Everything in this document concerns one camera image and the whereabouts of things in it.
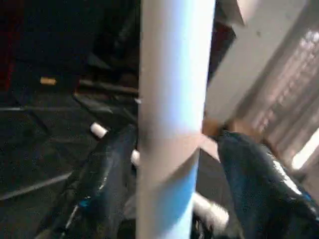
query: shiny black plastic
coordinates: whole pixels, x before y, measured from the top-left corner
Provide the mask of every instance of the shiny black plastic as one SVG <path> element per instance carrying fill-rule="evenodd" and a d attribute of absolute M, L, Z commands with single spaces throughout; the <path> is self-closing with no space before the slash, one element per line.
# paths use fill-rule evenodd
<path fill-rule="evenodd" d="M 115 239 L 124 217 L 136 138 L 132 125 L 108 132 L 67 179 L 35 238 Z"/>
<path fill-rule="evenodd" d="M 218 153 L 246 239 L 319 238 L 319 208 L 272 153 L 223 132 Z"/>

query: white pole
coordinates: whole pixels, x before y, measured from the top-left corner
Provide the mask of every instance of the white pole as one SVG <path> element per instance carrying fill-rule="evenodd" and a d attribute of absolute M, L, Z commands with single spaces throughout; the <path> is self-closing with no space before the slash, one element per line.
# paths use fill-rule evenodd
<path fill-rule="evenodd" d="M 99 138 L 103 138 L 107 133 L 107 130 L 96 122 L 90 126 L 90 130 Z M 206 152 L 209 151 L 213 155 L 218 155 L 216 142 L 206 138 L 204 135 L 200 147 L 206 150 Z M 135 149 L 132 152 L 131 163 L 136 167 L 140 167 L 141 165 L 140 153 Z M 214 228 L 214 234 L 223 232 L 229 221 L 229 214 L 227 210 L 197 192 L 194 192 L 193 194 L 193 207 L 195 214 L 201 218 L 207 228 Z"/>
<path fill-rule="evenodd" d="M 190 236 L 214 6 L 142 1 L 139 239 Z"/>

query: metal rod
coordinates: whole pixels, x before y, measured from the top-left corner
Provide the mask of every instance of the metal rod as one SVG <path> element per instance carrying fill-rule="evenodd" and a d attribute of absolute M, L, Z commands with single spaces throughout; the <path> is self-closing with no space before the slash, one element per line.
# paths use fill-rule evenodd
<path fill-rule="evenodd" d="M 142 7 L 137 238 L 186 239 L 215 1 L 144 0 Z"/>
<path fill-rule="evenodd" d="M 133 87 L 116 86 L 103 82 L 92 82 L 89 80 L 80 80 L 77 92 L 98 92 L 113 95 L 126 95 L 138 97 L 139 91 Z"/>
<path fill-rule="evenodd" d="M 17 196 L 20 196 L 20 195 L 23 195 L 23 194 L 27 194 L 29 192 L 38 190 L 40 188 L 47 187 L 47 186 L 50 186 L 52 184 L 56 184 L 58 182 L 64 181 L 71 174 L 72 174 L 72 172 L 69 172 L 69 173 L 57 176 L 55 178 L 50 178 L 50 179 L 48 179 L 46 181 L 43 181 L 43 182 L 36 183 L 36 184 L 30 185 L 30 186 L 25 187 L 25 188 L 17 189 L 17 190 L 14 190 L 12 192 L 6 193 L 4 195 L 0 195 L 0 201 L 4 201 L 4 200 L 7 200 L 9 198 L 13 198 L 13 197 L 17 197 Z"/>

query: pvc pipe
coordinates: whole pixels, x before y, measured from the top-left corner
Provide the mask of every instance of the pvc pipe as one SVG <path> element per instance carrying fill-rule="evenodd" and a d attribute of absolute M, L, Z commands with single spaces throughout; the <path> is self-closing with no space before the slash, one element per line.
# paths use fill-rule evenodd
<path fill-rule="evenodd" d="M 186 239 L 215 2 L 144 0 L 142 7 L 137 238 Z"/>
<path fill-rule="evenodd" d="M 107 130 L 96 122 L 90 126 L 90 130 L 99 138 L 103 138 L 107 133 Z M 206 147 L 206 150 L 213 148 L 213 150 L 210 151 L 213 151 L 213 154 L 217 154 L 217 151 L 214 151 L 216 146 L 214 141 L 206 138 L 204 135 L 203 137 L 204 143 L 202 144 Z M 140 166 L 140 153 L 137 150 L 133 151 L 131 162 L 136 167 Z M 197 192 L 193 194 L 193 204 L 194 213 L 201 218 L 208 229 L 214 228 L 215 234 L 219 234 L 226 229 L 229 221 L 229 214 L 225 208 L 208 200 Z"/>

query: small yellow object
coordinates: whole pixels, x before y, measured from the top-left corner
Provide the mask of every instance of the small yellow object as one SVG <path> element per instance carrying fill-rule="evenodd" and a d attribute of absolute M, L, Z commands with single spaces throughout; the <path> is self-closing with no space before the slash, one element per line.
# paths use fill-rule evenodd
<path fill-rule="evenodd" d="M 56 84 L 56 80 L 54 78 L 41 77 L 40 83 L 43 85 L 54 86 Z"/>

